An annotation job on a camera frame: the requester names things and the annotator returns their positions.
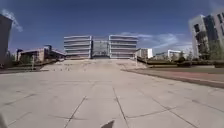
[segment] office building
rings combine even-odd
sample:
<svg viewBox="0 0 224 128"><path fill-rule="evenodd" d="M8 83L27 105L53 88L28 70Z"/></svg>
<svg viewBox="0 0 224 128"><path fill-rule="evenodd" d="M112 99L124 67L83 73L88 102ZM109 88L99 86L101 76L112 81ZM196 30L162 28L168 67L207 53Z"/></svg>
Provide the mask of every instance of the office building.
<svg viewBox="0 0 224 128"><path fill-rule="evenodd" d="M92 58L109 57L109 41L105 37L93 37Z"/></svg>
<svg viewBox="0 0 224 128"><path fill-rule="evenodd" d="M215 48L224 50L223 22L223 9L208 16L199 15L189 21L194 58L212 59Z"/></svg>
<svg viewBox="0 0 224 128"><path fill-rule="evenodd" d="M224 8L213 12L212 15L214 18L214 26L218 34L218 40L222 50L224 51Z"/></svg>
<svg viewBox="0 0 224 128"><path fill-rule="evenodd" d="M92 36L64 37L66 59L92 58Z"/></svg>
<svg viewBox="0 0 224 128"><path fill-rule="evenodd" d="M30 49L30 50L22 50L18 49L16 51L16 61L21 61L21 59L26 58L29 60L32 60L33 57L35 58L35 62L44 62L46 60L52 60L52 59L64 59L65 55L64 53L52 49L51 45L45 45L43 48L37 48L37 49Z"/></svg>
<svg viewBox="0 0 224 128"><path fill-rule="evenodd" d="M0 14L0 66L4 64L12 20Z"/></svg>
<svg viewBox="0 0 224 128"><path fill-rule="evenodd" d="M138 37L110 35L110 58L127 59L135 57Z"/></svg>
<svg viewBox="0 0 224 128"><path fill-rule="evenodd" d="M108 38L92 36L64 37L66 59L91 59L108 57L129 59L135 56L138 38L110 35Z"/></svg>

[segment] pavement tile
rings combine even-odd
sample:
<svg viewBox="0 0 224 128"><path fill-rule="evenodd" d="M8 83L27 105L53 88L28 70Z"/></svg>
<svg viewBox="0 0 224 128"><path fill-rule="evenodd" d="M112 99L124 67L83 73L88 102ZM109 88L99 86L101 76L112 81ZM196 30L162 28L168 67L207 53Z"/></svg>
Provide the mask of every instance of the pavement tile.
<svg viewBox="0 0 224 128"><path fill-rule="evenodd" d="M10 105L6 105L0 108L0 113L3 116L6 125L13 123L28 114L28 112Z"/></svg>
<svg viewBox="0 0 224 128"><path fill-rule="evenodd" d="M144 95L135 88L115 88L115 93L118 98L138 98L144 97Z"/></svg>
<svg viewBox="0 0 224 128"><path fill-rule="evenodd" d="M13 106L42 115L70 118L81 98L52 95L37 95L12 104Z"/></svg>
<svg viewBox="0 0 224 128"><path fill-rule="evenodd" d="M159 102L164 107L171 109L178 106L185 105L186 103L192 102L189 99L186 99L184 97L178 96L173 93L164 92L164 93L157 93L152 95L152 97Z"/></svg>
<svg viewBox="0 0 224 128"><path fill-rule="evenodd" d="M194 128L168 111L127 120L129 128Z"/></svg>
<svg viewBox="0 0 224 128"><path fill-rule="evenodd" d="M86 98L96 98L96 99L101 99L101 98L110 98L110 99L115 99L116 96L114 94L112 86L107 86L107 85L96 85L92 88L91 92L87 95Z"/></svg>
<svg viewBox="0 0 224 128"><path fill-rule="evenodd" d="M220 91L215 91L213 93L210 93L209 95L206 95L205 97L198 98L197 101L224 112L223 99L224 99L224 93Z"/></svg>
<svg viewBox="0 0 224 128"><path fill-rule="evenodd" d="M183 119L194 124L198 128L223 128L224 113L198 103L189 103L185 106L172 109Z"/></svg>
<svg viewBox="0 0 224 128"><path fill-rule="evenodd" d="M9 128L64 128L67 122L67 119L31 113L9 125Z"/></svg>
<svg viewBox="0 0 224 128"><path fill-rule="evenodd" d="M67 128L101 128L102 126L107 125L109 122L113 122L113 127L105 128L128 128L124 119L102 119L102 120L71 120Z"/></svg>
<svg viewBox="0 0 224 128"><path fill-rule="evenodd" d="M122 115L118 103L109 99L85 100L73 118L77 119L115 119Z"/></svg>
<svg viewBox="0 0 224 128"><path fill-rule="evenodd" d="M136 117L165 110L150 98L119 99L119 102L126 117Z"/></svg>

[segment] cloud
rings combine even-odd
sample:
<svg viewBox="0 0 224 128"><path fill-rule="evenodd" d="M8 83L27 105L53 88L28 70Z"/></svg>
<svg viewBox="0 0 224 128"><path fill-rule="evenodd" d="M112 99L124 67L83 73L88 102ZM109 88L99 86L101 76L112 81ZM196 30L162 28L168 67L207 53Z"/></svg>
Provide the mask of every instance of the cloud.
<svg viewBox="0 0 224 128"><path fill-rule="evenodd" d="M142 34L122 32L121 35L139 37L139 48L152 48L154 53L165 52L169 49L181 50L185 53L192 51L192 43L186 39L184 34Z"/></svg>
<svg viewBox="0 0 224 128"><path fill-rule="evenodd" d="M2 15L4 15L5 17L8 17L9 19L11 19L13 21L13 23L12 23L13 28L17 29L19 32L23 31L23 27L19 24L18 20L14 16L14 13L12 13L6 9L3 9Z"/></svg>

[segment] white building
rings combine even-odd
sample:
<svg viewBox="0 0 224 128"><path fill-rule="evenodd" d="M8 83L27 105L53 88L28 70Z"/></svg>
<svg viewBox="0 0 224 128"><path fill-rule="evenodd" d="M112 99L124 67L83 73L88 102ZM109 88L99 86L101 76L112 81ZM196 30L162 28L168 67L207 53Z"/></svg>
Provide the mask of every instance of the white building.
<svg viewBox="0 0 224 128"><path fill-rule="evenodd" d="M212 13L215 23L215 29L218 33L218 40L224 50L224 8Z"/></svg>
<svg viewBox="0 0 224 128"><path fill-rule="evenodd" d="M199 15L189 21L192 33L193 56L209 59L214 43L224 50L224 9L211 15Z"/></svg>

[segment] window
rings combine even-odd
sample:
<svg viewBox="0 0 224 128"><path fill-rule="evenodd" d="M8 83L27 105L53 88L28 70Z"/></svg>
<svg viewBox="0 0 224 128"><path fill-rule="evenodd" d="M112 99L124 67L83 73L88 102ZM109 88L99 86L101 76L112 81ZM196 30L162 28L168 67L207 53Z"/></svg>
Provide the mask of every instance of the window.
<svg viewBox="0 0 224 128"><path fill-rule="evenodd" d="M224 36L224 29L223 29L223 26L221 26L221 29L222 29L222 35Z"/></svg>
<svg viewBox="0 0 224 128"><path fill-rule="evenodd" d="M198 24L194 25L194 30L195 32L200 32L200 28Z"/></svg>
<svg viewBox="0 0 224 128"><path fill-rule="evenodd" d="M222 23L222 17L221 17L221 15L218 14L217 16L218 16L218 18L219 18L219 22Z"/></svg>

